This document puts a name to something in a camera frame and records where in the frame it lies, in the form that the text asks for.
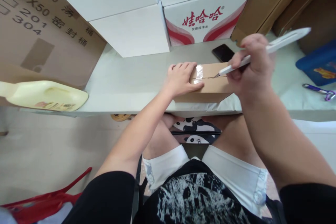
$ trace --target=white utility knife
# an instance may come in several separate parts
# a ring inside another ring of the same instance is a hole
[[[268,46],[266,46],[266,50],[269,54],[274,53],[275,51],[277,51],[281,47],[284,47],[284,46],[286,46],[286,45],[288,45],[288,44],[290,44],[290,43],[292,43],[296,40],[299,40],[299,39],[303,38],[309,32],[310,32],[310,28],[301,28],[301,29],[297,29],[297,30],[288,32],[287,34],[285,34],[285,35],[277,38],[276,40],[273,40],[271,43],[269,43]],[[239,67],[247,65],[250,62],[251,62],[251,55],[248,55],[241,61]],[[225,75],[229,72],[232,72],[233,70],[234,69],[231,66],[227,66],[227,67],[223,68],[222,70],[220,70],[218,72],[218,74],[216,76],[214,76],[213,78],[217,78],[219,76]]]

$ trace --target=blue plastic container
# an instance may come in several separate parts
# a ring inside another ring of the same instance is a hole
[[[336,40],[299,59],[295,65],[308,75],[316,86],[336,82]]]

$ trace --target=black phone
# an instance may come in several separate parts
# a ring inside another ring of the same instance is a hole
[[[227,45],[223,44],[212,50],[212,53],[221,62],[229,62],[235,54]]]

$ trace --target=black shirt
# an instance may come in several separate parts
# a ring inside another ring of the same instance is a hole
[[[64,220],[68,223],[130,223],[134,177],[112,171],[93,179]],[[336,223],[336,188],[297,184],[280,191],[287,223]],[[187,162],[156,190],[133,223],[265,223],[244,208],[199,160]]]

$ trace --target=clear tape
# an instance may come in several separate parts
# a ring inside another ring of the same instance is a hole
[[[202,65],[196,66],[196,79],[194,79],[194,84],[201,82],[203,79],[203,67]]]
[[[203,78],[203,67],[202,65],[196,66],[196,79],[202,79]]]

